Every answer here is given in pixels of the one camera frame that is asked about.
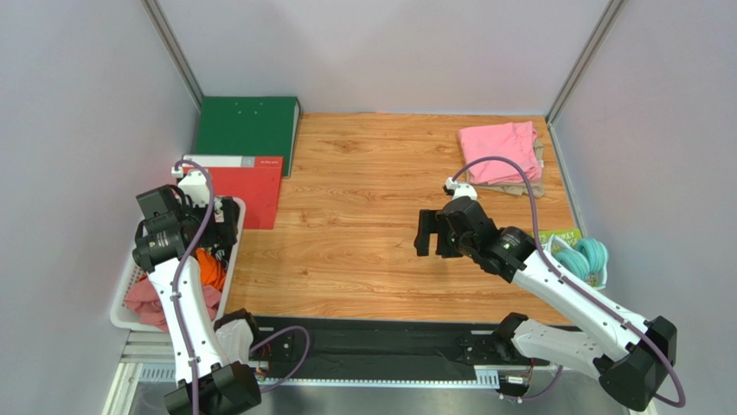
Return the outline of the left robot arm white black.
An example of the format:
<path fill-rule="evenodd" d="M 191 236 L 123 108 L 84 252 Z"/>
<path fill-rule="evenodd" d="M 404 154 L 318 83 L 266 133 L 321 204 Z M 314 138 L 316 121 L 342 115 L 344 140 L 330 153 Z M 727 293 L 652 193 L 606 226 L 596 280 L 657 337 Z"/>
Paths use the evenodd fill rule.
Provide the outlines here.
<path fill-rule="evenodd" d="M 131 253 L 159 298 L 174 348 L 176 390 L 164 396 L 169 414 L 242 414 L 262 402 L 248 364 L 257 324 L 241 309 L 210 316 L 201 279 L 199 248 L 233 256 L 245 208 L 238 199 L 217 197 L 196 205 L 174 185 L 137 197 L 144 218 Z"/>

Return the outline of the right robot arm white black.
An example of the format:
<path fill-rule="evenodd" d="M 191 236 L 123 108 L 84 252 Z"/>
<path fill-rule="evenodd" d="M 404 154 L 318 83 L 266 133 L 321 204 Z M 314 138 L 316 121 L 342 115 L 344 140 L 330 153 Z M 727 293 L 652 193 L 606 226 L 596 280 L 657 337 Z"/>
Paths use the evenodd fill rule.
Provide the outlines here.
<path fill-rule="evenodd" d="M 519 313 L 507 315 L 495 334 L 519 354 L 573 369 L 599 382 L 605 392 L 632 411 L 646 410 L 672 379 L 685 394 L 674 366 L 677 328 L 663 316 L 647 319 L 613 302 L 568 271 L 536 240 L 517 227 L 497 227 L 469 196 L 449 201 L 440 210 L 419 212 L 414 240 L 420 257 L 429 255 L 429 239 L 437 235 L 436 253 L 444 259 L 466 257 L 556 309 L 577 332 L 554 329 Z"/>

